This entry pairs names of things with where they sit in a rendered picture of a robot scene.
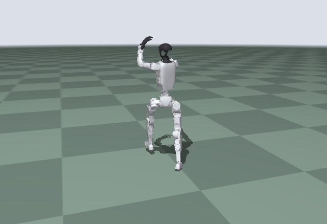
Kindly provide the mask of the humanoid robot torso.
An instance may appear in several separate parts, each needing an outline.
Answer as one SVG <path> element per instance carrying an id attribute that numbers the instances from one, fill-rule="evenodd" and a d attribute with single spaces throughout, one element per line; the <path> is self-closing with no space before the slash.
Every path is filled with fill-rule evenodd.
<path id="1" fill-rule="evenodd" d="M 162 60 L 163 61 L 163 60 Z M 159 61 L 159 71 L 155 71 L 157 87 L 163 91 L 159 96 L 160 106 L 163 108 L 172 107 L 172 97 L 167 90 L 172 89 L 175 83 L 176 64 L 171 59 L 171 63 L 163 63 Z"/>

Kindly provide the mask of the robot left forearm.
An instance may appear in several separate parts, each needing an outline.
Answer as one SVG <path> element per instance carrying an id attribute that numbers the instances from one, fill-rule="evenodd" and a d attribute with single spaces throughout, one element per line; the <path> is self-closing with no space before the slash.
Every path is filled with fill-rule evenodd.
<path id="1" fill-rule="evenodd" d="M 142 45 L 141 45 L 142 46 Z M 142 60 L 144 60 L 143 58 L 143 50 L 141 49 L 141 46 L 138 46 L 138 52 L 137 52 L 137 64 L 141 65 L 142 64 Z"/>

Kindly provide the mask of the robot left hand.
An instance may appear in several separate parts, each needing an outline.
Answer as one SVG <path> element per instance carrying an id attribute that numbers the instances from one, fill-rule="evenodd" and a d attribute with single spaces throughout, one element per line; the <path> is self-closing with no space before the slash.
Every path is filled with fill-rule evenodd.
<path id="1" fill-rule="evenodd" d="M 153 37 L 151 37 L 151 36 L 146 37 L 146 38 L 143 40 L 143 42 L 140 44 L 140 46 L 142 45 L 142 46 L 141 46 L 141 49 L 142 49 L 142 50 L 144 49 L 145 44 L 146 44 L 148 41 L 152 40 L 152 39 L 150 39 L 150 38 L 153 38 Z"/>

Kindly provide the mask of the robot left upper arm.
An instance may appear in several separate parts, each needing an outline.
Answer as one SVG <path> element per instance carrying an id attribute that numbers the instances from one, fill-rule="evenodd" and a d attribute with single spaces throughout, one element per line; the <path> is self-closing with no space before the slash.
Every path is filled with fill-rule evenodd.
<path id="1" fill-rule="evenodd" d="M 149 69 L 149 70 L 152 70 L 152 71 L 159 71 L 160 69 L 160 65 L 157 64 L 157 63 L 148 63 L 148 62 L 144 62 L 142 61 L 142 64 L 141 65 L 138 65 L 140 68 L 144 68 L 144 69 Z"/>

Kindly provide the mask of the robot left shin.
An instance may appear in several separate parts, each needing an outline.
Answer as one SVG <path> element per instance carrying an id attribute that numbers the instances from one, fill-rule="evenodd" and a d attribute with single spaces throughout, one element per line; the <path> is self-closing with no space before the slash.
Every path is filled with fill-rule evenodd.
<path id="1" fill-rule="evenodd" d="M 146 133 L 148 137 L 148 145 L 152 144 L 153 124 L 149 125 L 149 118 L 146 117 Z"/>

